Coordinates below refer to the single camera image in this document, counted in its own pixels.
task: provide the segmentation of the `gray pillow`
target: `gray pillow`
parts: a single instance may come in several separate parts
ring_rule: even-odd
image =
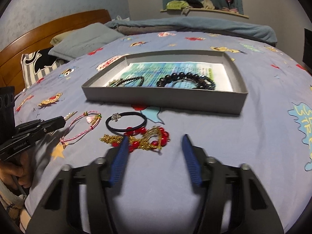
[[[101,23],[94,23],[72,32],[53,47],[49,55],[71,61],[121,37],[124,37],[122,33]]]

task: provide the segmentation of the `cartoon print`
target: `cartoon print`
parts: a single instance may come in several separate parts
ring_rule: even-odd
[[[274,65],[274,64],[271,64],[271,66],[272,66],[273,68],[278,68],[278,69],[280,69],[280,67],[278,67],[278,66],[276,66],[276,65]]]
[[[278,52],[278,50],[276,50],[274,47],[271,47],[271,46],[264,46],[264,47],[269,49],[272,52]]]
[[[167,37],[167,36],[175,36],[175,33],[171,33],[171,32],[160,32],[159,34],[157,34],[158,37]]]
[[[310,161],[305,165],[306,171],[312,170],[312,110],[305,103],[294,104],[294,109],[289,110],[288,114],[296,117],[295,122],[300,126],[298,130],[305,134],[302,142],[309,146]]]
[[[48,55],[48,52],[49,49],[43,49],[32,54],[26,54],[23,56],[23,62],[26,65],[34,64],[33,72],[36,75],[39,71],[46,68],[52,68],[56,63],[55,57]]]
[[[263,51],[260,51],[258,48],[256,48],[254,45],[247,45],[247,44],[243,44],[243,43],[239,43],[239,44],[242,45],[244,48],[251,50],[253,52],[264,53]]]
[[[125,40],[132,40],[132,39],[133,39],[133,37],[130,36],[130,37],[124,37],[124,38],[122,38],[121,40],[125,41]]]
[[[129,55],[129,54],[114,56],[114,57],[108,59],[107,61],[101,63],[99,66],[97,66],[96,70],[97,70],[97,71],[101,71],[101,70],[103,70],[104,68],[106,68],[107,66],[111,65],[113,62],[117,61],[118,59],[120,59],[121,57],[124,57],[124,56],[126,56],[126,55]]]
[[[40,106],[40,109],[51,106],[52,104],[55,104],[60,99],[61,96],[62,93],[58,93],[55,96],[50,97],[49,99],[41,101],[41,103],[38,106]]]
[[[97,50],[94,50],[93,52],[88,53],[88,55],[96,54],[96,52],[101,51],[103,47],[98,48]]]
[[[300,64],[296,64],[296,66],[297,66],[298,68],[301,68],[301,69],[305,70],[305,68],[302,67]]]
[[[136,111],[140,111],[147,119],[154,123],[165,124],[160,118],[159,113],[161,111],[160,107],[152,107],[152,106],[140,106],[140,105],[131,105],[132,108]]]
[[[44,77],[40,78],[36,83],[41,83],[41,81],[44,79]]]
[[[63,151],[64,151],[64,146],[61,143],[58,143],[56,145],[56,147],[54,148],[51,156],[54,157],[53,160],[59,158],[65,158],[65,156],[63,155]]]
[[[195,37],[192,37],[192,38],[186,37],[186,39],[187,39],[187,40],[190,40],[190,41],[205,40],[205,38],[201,38],[201,37],[198,37],[198,38],[195,38]]]
[[[27,100],[29,100],[29,99],[31,99],[31,98],[33,98],[33,97],[34,97],[34,95],[30,95],[30,96],[28,96],[26,99],[24,99],[24,100],[20,103],[20,105],[16,108],[16,112],[18,113],[18,112],[21,110],[21,106],[24,105],[24,103],[25,103]]]
[[[222,47],[214,47],[214,46],[211,46],[210,47],[212,50],[215,50],[215,51],[220,51],[220,52],[231,52],[231,53],[243,53],[243,54],[247,54],[243,51],[240,51],[240,50],[236,50],[236,49],[229,49],[225,46],[222,46]]]
[[[79,57],[79,58],[76,58],[76,59],[73,59],[72,62],[73,62],[73,61],[79,61],[80,59],[81,59],[80,57]]]
[[[135,42],[135,43],[132,43],[130,46],[141,46],[143,44],[145,44],[146,42],[144,41],[140,41],[140,42]]]
[[[208,33],[207,35],[209,35],[210,37],[218,37],[221,34],[216,34],[216,33]]]
[[[70,73],[74,72],[74,70],[75,70],[76,68],[78,68],[78,67],[74,66],[74,67],[71,67],[71,68],[68,68],[68,69],[64,70],[64,71],[59,75],[58,78],[63,78],[63,77],[68,76]]]

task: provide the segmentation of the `clothing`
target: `clothing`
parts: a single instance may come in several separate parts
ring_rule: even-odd
[[[173,0],[167,3],[166,8],[168,10],[182,10],[183,14],[188,14],[191,6],[186,1]]]
[[[211,10],[215,9],[215,6],[213,5],[213,2],[211,0],[203,0],[201,3],[202,3],[202,6],[206,9],[211,9]]]
[[[227,8],[227,7],[223,7],[221,10],[222,10],[222,11],[228,11],[228,12],[235,13],[235,14],[239,14],[237,8],[229,9],[229,8]]]
[[[197,0],[185,0],[190,6],[192,6],[193,8],[202,8],[202,3],[200,1]]]
[[[24,206],[27,196],[13,194],[0,179],[0,201],[10,218],[18,224],[20,211]]]

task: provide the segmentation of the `gold tinsel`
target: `gold tinsel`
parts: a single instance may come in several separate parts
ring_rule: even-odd
[[[149,143],[149,140],[154,136],[158,137],[158,146],[155,146],[155,145],[152,145]],[[159,150],[161,150],[161,148],[162,148],[160,146],[161,137],[162,137],[162,133],[161,133],[159,127],[152,127],[151,129],[147,130],[144,135],[142,135],[142,138],[136,138],[134,136],[129,136],[129,143],[132,144],[134,142],[139,142],[140,145],[138,148],[140,148],[140,149],[145,149],[145,150],[159,149]],[[102,138],[100,138],[100,140],[104,143],[111,144],[113,142],[121,143],[123,138],[124,137],[120,136],[120,135],[105,134]]]

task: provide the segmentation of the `cardboard box tray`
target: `cardboard box tray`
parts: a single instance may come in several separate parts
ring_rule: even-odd
[[[222,63],[233,92],[169,87],[103,87],[130,63],[138,62]],[[230,57],[225,52],[204,50],[156,51],[126,55],[86,81],[82,89],[89,101],[229,114],[240,114],[248,94],[244,80]]]

